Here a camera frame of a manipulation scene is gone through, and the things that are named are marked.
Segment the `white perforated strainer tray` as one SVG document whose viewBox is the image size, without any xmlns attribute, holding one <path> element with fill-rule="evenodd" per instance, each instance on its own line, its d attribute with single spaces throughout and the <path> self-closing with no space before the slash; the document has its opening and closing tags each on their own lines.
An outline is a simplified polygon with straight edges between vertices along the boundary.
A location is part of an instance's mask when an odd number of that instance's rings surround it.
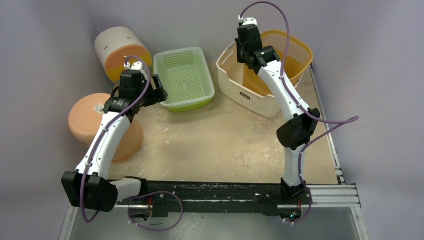
<svg viewBox="0 0 424 240">
<path fill-rule="evenodd" d="M 163 107 L 176 107 L 213 99 L 214 82 L 199 47 L 169 50 L 153 57 L 153 72 L 168 94 Z"/>
</svg>

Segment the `cream perforated storage basket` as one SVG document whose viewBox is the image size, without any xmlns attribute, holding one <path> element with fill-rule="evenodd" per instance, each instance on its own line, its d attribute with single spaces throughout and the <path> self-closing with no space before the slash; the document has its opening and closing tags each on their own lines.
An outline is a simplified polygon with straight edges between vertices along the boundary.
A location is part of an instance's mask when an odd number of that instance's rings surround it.
<svg viewBox="0 0 424 240">
<path fill-rule="evenodd" d="M 216 62 L 218 89 L 242 107 L 266 118 L 274 118 L 281 108 L 273 95 L 262 96 L 243 86 L 246 65 L 237 61 L 236 43 L 232 42 Z"/>
</svg>

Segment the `yellow perforated plastic basket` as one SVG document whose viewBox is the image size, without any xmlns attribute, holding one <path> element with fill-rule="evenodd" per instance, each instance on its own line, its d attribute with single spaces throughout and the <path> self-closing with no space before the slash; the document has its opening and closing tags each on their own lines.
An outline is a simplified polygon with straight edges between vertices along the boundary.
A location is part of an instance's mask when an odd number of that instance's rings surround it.
<svg viewBox="0 0 424 240">
<path fill-rule="evenodd" d="M 267 30 L 261 34 L 262 45 L 272 46 L 282 59 L 285 53 L 287 33 L 281 30 Z M 297 86 L 306 69 L 313 60 L 312 50 L 294 36 L 289 37 L 289 47 L 284 63 L 284 70 L 293 86 Z M 247 66 L 243 67 L 242 85 L 260 96 L 271 95 L 272 92 L 265 82 Z"/>
</svg>

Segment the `peach round plastic bucket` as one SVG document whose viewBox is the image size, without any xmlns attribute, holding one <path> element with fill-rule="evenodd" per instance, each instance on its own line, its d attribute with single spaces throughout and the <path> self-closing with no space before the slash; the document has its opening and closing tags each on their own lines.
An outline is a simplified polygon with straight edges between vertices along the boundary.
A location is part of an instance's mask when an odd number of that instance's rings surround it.
<svg viewBox="0 0 424 240">
<path fill-rule="evenodd" d="M 103 117 L 103 108 L 110 95 L 107 93 L 90 94 L 79 100 L 68 115 L 71 133 L 87 148 L 92 144 Z M 144 138 L 140 124 L 133 120 L 123 135 L 112 163 L 128 161 L 142 146 Z"/>
</svg>

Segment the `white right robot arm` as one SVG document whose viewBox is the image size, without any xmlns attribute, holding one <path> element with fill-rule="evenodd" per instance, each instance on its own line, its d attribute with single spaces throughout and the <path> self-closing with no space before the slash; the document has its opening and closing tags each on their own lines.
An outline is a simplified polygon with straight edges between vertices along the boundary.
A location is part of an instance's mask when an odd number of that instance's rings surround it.
<svg viewBox="0 0 424 240">
<path fill-rule="evenodd" d="M 237 61 L 253 70 L 267 85 L 285 118 L 285 124 L 276 131 L 284 147 L 280 196 L 284 202 L 292 204 L 306 190 L 302 152 L 315 132 L 321 113 L 317 108 L 311 109 L 297 93 L 277 51 L 272 46 L 263 46 L 257 25 L 240 25 L 237 34 Z"/>
</svg>

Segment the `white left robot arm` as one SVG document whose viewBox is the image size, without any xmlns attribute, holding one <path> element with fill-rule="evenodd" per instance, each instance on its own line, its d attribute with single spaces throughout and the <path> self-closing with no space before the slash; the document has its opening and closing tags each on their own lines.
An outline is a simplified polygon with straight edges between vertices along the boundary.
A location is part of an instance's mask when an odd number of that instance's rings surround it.
<svg viewBox="0 0 424 240">
<path fill-rule="evenodd" d="M 117 202 L 131 199 L 146 203 L 145 179 L 125 177 L 109 181 L 109 171 L 118 146 L 141 108 L 166 101 L 168 94 L 158 74 L 124 70 L 120 85 L 110 94 L 98 132 L 83 160 L 74 171 L 66 171 L 61 183 L 73 207 L 110 212 Z"/>
</svg>

